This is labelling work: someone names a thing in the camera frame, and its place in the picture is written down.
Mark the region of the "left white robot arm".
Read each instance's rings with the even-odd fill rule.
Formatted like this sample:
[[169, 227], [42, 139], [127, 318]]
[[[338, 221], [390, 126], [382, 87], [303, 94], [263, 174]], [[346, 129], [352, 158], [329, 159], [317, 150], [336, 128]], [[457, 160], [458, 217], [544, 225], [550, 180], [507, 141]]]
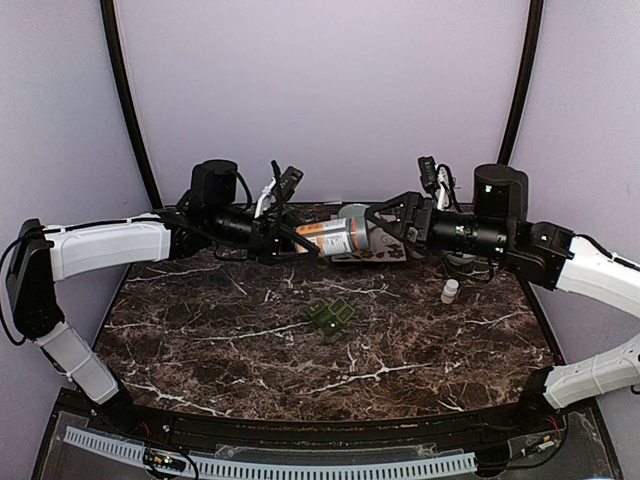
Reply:
[[96, 405], [120, 436], [141, 427], [140, 412], [124, 399], [115, 374], [70, 326], [58, 305], [55, 285], [70, 277], [139, 262], [189, 258], [211, 247], [233, 251], [232, 261], [278, 264], [296, 247], [306, 256], [319, 250], [295, 230], [284, 207], [303, 178], [301, 170], [271, 165], [273, 178], [258, 199], [236, 202], [236, 188], [246, 184], [235, 162], [207, 160], [192, 170], [191, 186], [174, 206], [135, 217], [71, 226], [23, 223], [1, 257], [16, 346], [31, 341]]

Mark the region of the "small white pill bottle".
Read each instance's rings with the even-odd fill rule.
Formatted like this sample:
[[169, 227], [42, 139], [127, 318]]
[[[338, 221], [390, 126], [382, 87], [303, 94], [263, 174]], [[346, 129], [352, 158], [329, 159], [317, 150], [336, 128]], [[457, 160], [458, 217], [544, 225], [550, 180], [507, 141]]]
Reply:
[[444, 304], [451, 304], [457, 298], [459, 293], [460, 284], [455, 279], [448, 279], [444, 284], [442, 293], [441, 293], [441, 301]]

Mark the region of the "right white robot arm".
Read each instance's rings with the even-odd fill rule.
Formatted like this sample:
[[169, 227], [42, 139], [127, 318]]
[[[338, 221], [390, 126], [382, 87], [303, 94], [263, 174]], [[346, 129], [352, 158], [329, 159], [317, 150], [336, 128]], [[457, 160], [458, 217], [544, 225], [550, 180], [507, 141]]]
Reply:
[[[530, 283], [639, 313], [639, 266], [592, 237], [549, 222], [527, 221], [528, 177], [507, 165], [474, 170], [473, 210], [439, 210], [406, 192], [366, 210], [368, 221], [420, 254], [431, 250], [484, 257]], [[550, 412], [639, 383], [639, 339], [586, 360], [534, 371], [510, 424], [534, 432]]]

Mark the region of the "large grey-capped pill bottle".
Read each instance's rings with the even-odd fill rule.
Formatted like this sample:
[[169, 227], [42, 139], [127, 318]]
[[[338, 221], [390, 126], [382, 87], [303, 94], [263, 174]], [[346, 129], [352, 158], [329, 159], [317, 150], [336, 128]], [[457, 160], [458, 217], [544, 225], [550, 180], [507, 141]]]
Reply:
[[369, 249], [367, 221], [362, 216], [305, 224], [296, 227], [295, 232], [313, 243], [320, 257], [355, 254]]

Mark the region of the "green weekly pill organizer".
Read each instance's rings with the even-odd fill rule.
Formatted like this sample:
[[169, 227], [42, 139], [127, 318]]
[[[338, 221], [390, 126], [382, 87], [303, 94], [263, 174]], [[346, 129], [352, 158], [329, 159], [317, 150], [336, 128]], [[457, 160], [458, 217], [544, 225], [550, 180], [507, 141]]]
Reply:
[[312, 303], [304, 308], [304, 313], [325, 336], [331, 336], [348, 325], [355, 309], [344, 298], [337, 298]]

